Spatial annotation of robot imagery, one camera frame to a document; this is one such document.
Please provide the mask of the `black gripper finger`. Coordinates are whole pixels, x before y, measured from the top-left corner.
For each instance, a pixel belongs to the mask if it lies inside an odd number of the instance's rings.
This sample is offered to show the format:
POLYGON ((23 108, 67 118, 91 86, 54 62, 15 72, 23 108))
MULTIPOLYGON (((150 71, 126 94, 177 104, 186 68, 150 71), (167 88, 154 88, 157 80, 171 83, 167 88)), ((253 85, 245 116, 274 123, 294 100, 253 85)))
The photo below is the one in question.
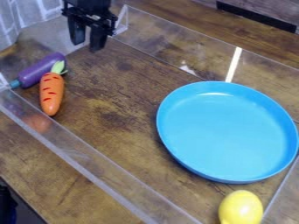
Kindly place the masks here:
POLYGON ((102 50, 106 46, 107 39, 109 39, 107 30, 101 26, 93 26, 90 33, 90 50, 93 52, 102 50))
POLYGON ((86 41, 86 25, 77 17, 69 17, 70 39, 77 46, 86 41))

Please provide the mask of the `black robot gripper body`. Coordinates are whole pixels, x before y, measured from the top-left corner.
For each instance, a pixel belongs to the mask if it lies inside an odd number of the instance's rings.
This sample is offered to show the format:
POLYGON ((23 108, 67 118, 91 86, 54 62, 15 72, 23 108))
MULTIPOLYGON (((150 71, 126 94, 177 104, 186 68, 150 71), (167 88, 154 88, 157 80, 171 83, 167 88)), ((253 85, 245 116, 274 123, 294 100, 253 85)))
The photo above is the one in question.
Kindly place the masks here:
POLYGON ((103 27, 107 35, 113 35, 118 16, 110 10, 111 2, 113 0, 63 0, 62 15, 78 18, 86 27, 103 27))

